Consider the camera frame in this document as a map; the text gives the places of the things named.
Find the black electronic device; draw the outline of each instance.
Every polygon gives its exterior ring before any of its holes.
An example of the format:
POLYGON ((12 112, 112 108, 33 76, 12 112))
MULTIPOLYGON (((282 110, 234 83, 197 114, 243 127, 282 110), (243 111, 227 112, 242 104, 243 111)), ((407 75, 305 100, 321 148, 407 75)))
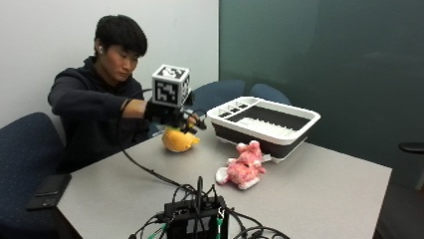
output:
POLYGON ((69 173, 48 176, 28 202, 27 210, 32 211, 56 207, 71 178, 72 175, 69 173))
POLYGON ((204 197, 197 207, 194 200, 165 204, 165 217, 170 219, 168 238, 196 238, 197 234, 198 239, 227 239, 229 214, 222 196, 204 197))

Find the white dish rack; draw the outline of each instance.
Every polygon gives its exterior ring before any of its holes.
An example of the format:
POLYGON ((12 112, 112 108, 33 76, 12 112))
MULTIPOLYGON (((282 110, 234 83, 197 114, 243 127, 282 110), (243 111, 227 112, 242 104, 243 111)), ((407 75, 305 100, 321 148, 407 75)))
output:
POLYGON ((238 144, 258 140, 274 162, 286 159, 321 119, 314 111, 254 97, 237 98, 208 114, 221 141, 238 144))

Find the black hair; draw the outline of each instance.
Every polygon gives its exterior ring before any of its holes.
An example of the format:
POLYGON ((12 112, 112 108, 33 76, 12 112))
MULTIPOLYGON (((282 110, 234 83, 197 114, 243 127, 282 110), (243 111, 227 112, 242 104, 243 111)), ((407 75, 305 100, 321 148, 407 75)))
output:
POLYGON ((105 16, 97 23, 95 41, 100 40, 108 51, 112 45, 144 57, 148 52, 148 38, 137 22, 128 16, 105 16))

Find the orange plush toy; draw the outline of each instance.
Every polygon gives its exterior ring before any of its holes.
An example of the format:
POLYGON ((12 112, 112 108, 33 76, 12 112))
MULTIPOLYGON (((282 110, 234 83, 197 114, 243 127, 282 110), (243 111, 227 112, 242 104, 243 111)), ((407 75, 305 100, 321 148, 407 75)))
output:
POLYGON ((177 128, 168 127, 162 135, 164 146, 174 152, 182 152, 192 148, 201 139, 190 132, 181 132, 177 128))
POLYGON ((239 143, 237 145, 239 152, 238 158, 227 160, 227 167, 218 169, 216 173, 216 182, 225 184, 234 182, 239 189, 249 189, 259 182, 259 174, 266 173, 262 164, 262 151, 259 142, 253 140, 249 145, 239 143))

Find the white wall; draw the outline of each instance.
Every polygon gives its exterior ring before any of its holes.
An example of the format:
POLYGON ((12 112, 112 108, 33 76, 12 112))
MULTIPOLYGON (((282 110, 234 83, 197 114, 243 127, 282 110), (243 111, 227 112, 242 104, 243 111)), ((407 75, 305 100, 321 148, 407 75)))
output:
POLYGON ((149 50, 134 77, 152 87, 161 64, 192 69, 192 88, 218 79, 218 1, 0 1, 0 127, 32 112, 47 113, 55 76, 81 67, 93 54, 95 31, 105 15, 141 25, 149 50))

